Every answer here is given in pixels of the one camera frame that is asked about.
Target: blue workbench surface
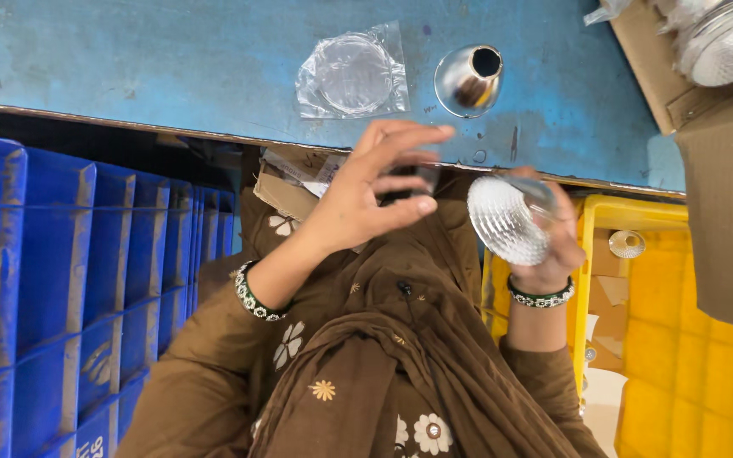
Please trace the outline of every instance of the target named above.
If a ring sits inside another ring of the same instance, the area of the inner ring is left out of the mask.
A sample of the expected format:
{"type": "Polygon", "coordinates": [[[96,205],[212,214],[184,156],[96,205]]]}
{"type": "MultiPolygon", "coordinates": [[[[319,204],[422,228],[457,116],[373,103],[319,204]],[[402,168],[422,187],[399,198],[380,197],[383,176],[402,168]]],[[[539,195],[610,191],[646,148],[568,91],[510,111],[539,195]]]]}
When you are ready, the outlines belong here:
{"type": "Polygon", "coordinates": [[[659,137],[612,29],[582,24],[597,5],[0,0],[0,105],[345,148],[369,120],[299,119],[297,70],[319,39],[399,20],[412,110],[396,117],[456,126],[443,161],[683,190],[677,148],[659,137]],[[497,47],[505,74],[496,106],[463,120],[443,110],[432,79],[471,43],[497,47]]]}

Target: green bangle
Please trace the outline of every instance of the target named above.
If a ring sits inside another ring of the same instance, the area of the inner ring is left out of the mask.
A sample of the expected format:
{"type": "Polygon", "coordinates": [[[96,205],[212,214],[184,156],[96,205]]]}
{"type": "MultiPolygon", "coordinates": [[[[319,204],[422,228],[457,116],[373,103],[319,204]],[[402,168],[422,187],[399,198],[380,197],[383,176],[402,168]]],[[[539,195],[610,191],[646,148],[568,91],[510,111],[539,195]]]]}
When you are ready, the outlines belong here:
{"type": "Polygon", "coordinates": [[[293,307],[293,300],[284,307],[282,310],[269,309],[259,302],[259,299],[251,293],[251,289],[248,287],[248,269],[253,267],[259,262],[259,260],[248,261],[239,267],[239,270],[235,272],[236,278],[234,279],[234,286],[236,286],[236,297],[239,297],[239,301],[242,302],[243,307],[253,314],[257,318],[262,318],[265,321],[279,321],[280,319],[288,316],[290,308],[293,307]]]}
{"type": "Polygon", "coordinates": [[[524,306],[536,307],[538,309],[546,309],[550,307],[557,307],[570,300],[576,293],[576,286],[573,283],[573,279],[568,277],[568,285],[565,289],[562,289],[558,293],[545,294],[537,296],[535,294],[522,293],[519,289],[514,287],[511,278],[513,274],[508,276],[508,291],[511,292],[511,296],[516,301],[524,306]]]}

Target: sleeve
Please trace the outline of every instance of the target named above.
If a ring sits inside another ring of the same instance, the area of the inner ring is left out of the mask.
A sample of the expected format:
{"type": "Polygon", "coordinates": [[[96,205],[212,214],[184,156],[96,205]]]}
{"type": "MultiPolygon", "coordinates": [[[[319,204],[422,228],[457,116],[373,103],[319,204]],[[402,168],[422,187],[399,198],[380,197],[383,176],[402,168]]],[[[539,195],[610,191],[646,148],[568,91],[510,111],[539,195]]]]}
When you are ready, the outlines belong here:
{"type": "Polygon", "coordinates": [[[151,367],[117,457],[246,456],[247,376],[274,329],[242,307],[227,281],[151,367]]]}
{"type": "Polygon", "coordinates": [[[510,348],[505,337],[500,339],[499,349],[524,389],[559,426],[579,455],[605,458],[607,455],[579,415],[576,378],[568,349],[522,351],[510,348]]]}

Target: yellow plastic crate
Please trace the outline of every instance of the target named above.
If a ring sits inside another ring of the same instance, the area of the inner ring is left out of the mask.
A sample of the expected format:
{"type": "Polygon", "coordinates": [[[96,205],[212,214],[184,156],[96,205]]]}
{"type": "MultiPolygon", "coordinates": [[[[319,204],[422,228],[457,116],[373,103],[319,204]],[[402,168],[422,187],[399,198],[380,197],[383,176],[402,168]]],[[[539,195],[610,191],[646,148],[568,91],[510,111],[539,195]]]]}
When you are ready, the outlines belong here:
{"type": "MultiPolygon", "coordinates": [[[[616,435],[619,456],[733,457],[733,326],[697,309],[686,207],[603,195],[579,206],[579,242],[587,261],[574,273],[576,300],[568,308],[568,345],[579,386],[593,230],[630,229],[646,240],[646,251],[626,263],[621,356],[629,380],[616,435]]],[[[484,307],[491,309],[485,316],[495,338],[507,329],[507,273],[504,261],[486,253],[484,307]]]]}

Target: hand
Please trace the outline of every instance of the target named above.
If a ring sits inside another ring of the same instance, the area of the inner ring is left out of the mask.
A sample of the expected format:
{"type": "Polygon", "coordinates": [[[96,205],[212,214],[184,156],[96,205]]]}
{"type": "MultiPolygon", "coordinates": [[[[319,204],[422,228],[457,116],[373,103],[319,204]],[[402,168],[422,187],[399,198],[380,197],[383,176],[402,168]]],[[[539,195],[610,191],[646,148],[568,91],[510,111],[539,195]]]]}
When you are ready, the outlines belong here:
{"type": "Polygon", "coordinates": [[[433,213],[437,202],[427,195],[395,201],[387,207],[379,207],[375,195],[427,189],[428,183],[422,177],[384,173],[399,165],[436,161],[435,152],[416,148],[444,142],[453,133],[450,126],[423,126],[410,120],[373,121],[296,235],[319,247],[320,254],[326,256],[433,213]]]}
{"type": "MultiPolygon", "coordinates": [[[[530,167],[520,167],[512,174],[539,180],[530,167]]],[[[522,293],[544,295],[565,289],[568,276],[585,259],[584,250],[576,243],[576,209],[567,193],[555,182],[545,182],[556,198],[556,221],[551,227],[547,257],[539,265],[511,264],[511,282],[522,293]]]]}

